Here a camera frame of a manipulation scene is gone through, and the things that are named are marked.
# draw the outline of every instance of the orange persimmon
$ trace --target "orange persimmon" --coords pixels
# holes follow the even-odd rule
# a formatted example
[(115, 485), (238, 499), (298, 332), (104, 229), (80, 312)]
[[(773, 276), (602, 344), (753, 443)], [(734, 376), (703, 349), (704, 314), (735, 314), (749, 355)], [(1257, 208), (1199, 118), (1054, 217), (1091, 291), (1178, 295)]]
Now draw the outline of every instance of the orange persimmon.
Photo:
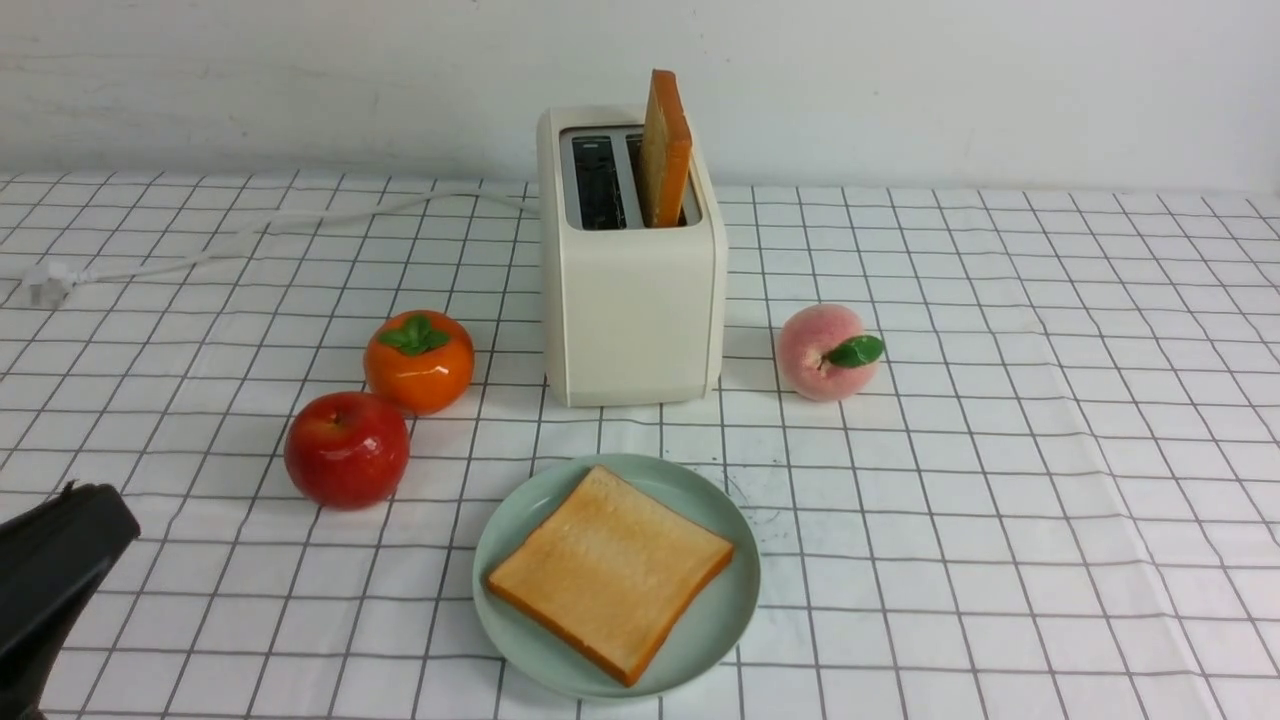
[(413, 415), (431, 415), (462, 397), (475, 374), (471, 336), (435, 310), (411, 310), (383, 323), (365, 347), (365, 382)]

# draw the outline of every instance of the red apple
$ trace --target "red apple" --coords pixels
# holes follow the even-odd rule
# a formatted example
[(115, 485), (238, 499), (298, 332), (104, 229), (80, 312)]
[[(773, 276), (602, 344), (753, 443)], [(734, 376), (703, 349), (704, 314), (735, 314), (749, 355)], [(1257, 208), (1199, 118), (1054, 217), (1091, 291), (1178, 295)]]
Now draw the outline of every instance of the red apple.
[(337, 510), (392, 496), (408, 465), (408, 425), (390, 401), (335, 392), (308, 402), (284, 439), (284, 469), (302, 495)]
[(810, 305), (778, 334), (778, 370), (801, 396), (845, 400), (876, 374), (884, 343), (863, 333), (863, 320), (844, 305)]

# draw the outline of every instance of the peach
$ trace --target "peach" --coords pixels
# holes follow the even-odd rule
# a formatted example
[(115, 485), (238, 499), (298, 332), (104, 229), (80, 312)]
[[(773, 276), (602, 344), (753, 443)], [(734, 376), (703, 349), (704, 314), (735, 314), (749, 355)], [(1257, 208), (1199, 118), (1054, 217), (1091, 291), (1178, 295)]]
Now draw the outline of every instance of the peach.
[(863, 320), (844, 305), (810, 305), (778, 334), (778, 372), (809, 400), (851, 397), (870, 382), (884, 343), (864, 334)]

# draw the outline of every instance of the leaf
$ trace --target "leaf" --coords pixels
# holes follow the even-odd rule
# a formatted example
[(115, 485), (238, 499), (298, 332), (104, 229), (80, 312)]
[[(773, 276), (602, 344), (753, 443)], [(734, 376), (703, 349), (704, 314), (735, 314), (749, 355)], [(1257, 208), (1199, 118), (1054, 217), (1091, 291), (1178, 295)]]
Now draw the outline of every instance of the leaf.
[(435, 350), (436, 347), (444, 347), (449, 343), (449, 333), (444, 331), (428, 331), (426, 336), (422, 337), (424, 350)]
[(431, 320), (426, 315), (410, 315), (404, 320), (404, 332), (412, 340), (412, 345), (420, 345), (426, 333), (431, 329)]
[(410, 338), (403, 331), (387, 331), (378, 336), (378, 342), (392, 347), (404, 347), (410, 343)]
[(861, 368), (879, 360), (884, 354), (884, 341), (876, 336), (860, 334), (837, 345), (823, 357), (837, 368)]

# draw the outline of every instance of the bread slice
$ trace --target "bread slice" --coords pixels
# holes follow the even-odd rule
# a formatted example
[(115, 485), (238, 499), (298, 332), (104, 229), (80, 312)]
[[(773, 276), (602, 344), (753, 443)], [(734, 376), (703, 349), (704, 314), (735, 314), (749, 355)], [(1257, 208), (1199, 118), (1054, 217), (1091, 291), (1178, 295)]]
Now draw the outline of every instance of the bread slice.
[(685, 118), (676, 73), (654, 70), (640, 138), (640, 208), (646, 227), (680, 224), (692, 156), (694, 136)]
[(485, 585), (631, 687), (732, 559), (731, 542), (596, 465)]

